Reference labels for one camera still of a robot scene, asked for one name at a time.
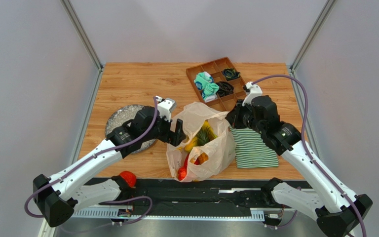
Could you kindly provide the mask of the yellow green mango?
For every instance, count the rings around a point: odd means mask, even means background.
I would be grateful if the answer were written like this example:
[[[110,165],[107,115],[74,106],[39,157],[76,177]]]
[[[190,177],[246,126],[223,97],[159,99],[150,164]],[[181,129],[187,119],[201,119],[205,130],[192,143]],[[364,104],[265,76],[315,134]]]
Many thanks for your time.
[[[194,147],[198,146],[198,137],[194,136],[191,141],[185,146],[185,151],[190,153]]]

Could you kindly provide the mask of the small pineapple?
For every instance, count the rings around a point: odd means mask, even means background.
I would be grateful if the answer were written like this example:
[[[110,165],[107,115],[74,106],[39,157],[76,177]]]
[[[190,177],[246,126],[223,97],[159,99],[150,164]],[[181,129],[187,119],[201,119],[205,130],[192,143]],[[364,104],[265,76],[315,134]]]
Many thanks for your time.
[[[208,127],[203,127],[199,130],[197,133],[197,145],[199,147],[206,145],[212,140],[212,135],[211,135],[211,129]],[[198,164],[203,164],[209,159],[208,155],[206,153],[202,153],[199,155],[197,158]]]

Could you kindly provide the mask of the yellow banana bunch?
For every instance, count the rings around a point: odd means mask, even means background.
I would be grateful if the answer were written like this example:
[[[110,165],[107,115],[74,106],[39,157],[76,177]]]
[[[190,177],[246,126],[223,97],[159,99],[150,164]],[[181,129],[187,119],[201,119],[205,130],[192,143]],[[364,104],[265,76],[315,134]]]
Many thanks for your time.
[[[202,126],[202,130],[205,132],[206,136],[209,138],[210,141],[217,138],[217,135],[215,134],[213,128],[211,127],[208,120],[204,121],[204,124]]]

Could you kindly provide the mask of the translucent beige plastic bag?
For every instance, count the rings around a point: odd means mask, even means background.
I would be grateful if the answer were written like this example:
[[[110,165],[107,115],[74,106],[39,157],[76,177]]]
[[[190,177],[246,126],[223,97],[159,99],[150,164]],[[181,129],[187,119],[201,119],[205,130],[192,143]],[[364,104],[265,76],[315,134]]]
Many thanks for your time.
[[[194,102],[184,106],[184,109],[174,116],[174,120],[181,119],[183,121],[183,131],[187,136],[186,140],[176,147],[167,145],[166,159],[170,173],[175,180],[179,181],[178,169],[184,166],[187,154],[189,154],[189,159],[192,159],[206,153],[209,159],[200,165],[189,163],[186,178],[179,182],[206,180],[225,170],[235,159],[236,143],[229,130],[227,114],[228,112],[217,111],[201,102]],[[190,153],[187,153],[184,149],[185,146],[196,136],[205,120],[209,121],[217,138],[204,146],[194,147]]]

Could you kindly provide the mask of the small red orange fruit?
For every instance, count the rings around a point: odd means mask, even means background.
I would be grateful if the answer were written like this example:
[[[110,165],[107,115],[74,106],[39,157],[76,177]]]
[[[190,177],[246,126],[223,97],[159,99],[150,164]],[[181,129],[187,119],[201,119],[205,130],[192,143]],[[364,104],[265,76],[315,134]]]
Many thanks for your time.
[[[186,166],[182,166],[178,169],[178,180],[179,181],[182,181],[186,178],[187,176],[187,171],[188,171],[188,168]]]

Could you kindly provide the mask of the red orange peach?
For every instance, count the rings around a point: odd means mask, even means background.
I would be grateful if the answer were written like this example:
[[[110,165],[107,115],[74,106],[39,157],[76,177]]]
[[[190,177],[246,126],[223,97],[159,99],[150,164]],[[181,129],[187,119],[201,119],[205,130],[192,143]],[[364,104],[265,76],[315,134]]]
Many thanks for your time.
[[[119,176],[128,184],[129,187],[135,187],[137,183],[137,177],[134,173],[130,171],[123,171],[119,174]]]

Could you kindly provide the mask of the red bell pepper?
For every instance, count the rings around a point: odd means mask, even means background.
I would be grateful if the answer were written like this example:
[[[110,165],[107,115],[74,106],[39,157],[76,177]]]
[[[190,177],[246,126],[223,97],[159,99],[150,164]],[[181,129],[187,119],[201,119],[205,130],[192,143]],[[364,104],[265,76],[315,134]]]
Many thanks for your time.
[[[192,163],[194,165],[200,165],[199,159],[198,158],[192,158],[189,159],[190,155],[187,154],[185,161],[184,161],[184,167],[187,167],[189,163]]]

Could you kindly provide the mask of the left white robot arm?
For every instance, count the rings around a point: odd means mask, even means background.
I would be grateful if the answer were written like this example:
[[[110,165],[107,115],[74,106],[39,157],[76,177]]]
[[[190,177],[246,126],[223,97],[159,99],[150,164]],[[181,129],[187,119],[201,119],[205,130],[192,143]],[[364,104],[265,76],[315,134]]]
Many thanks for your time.
[[[140,149],[142,144],[159,140],[178,146],[184,139],[183,121],[175,121],[172,131],[171,113],[175,102],[166,99],[155,103],[154,107],[144,106],[133,119],[114,128],[104,140],[82,159],[49,177],[43,174],[33,180],[33,194],[30,199],[40,210],[39,218],[44,218],[50,227],[58,227],[72,215],[89,206],[111,202],[124,189],[132,187],[120,175],[97,184],[86,185],[103,169]]]

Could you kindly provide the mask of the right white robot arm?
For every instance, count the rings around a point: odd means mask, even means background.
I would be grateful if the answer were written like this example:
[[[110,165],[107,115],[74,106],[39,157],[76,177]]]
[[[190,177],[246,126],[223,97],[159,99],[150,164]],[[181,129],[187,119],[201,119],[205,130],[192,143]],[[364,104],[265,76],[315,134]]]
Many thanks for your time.
[[[263,142],[288,161],[316,193],[305,193],[272,178],[261,188],[266,198],[315,220],[328,237],[349,236],[356,226],[367,236],[364,218],[372,200],[348,188],[325,166],[311,151],[304,135],[292,124],[280,120],[277,105],[269,96],[237,100],[226,119],[232,128],[249,128],[259,133]]]

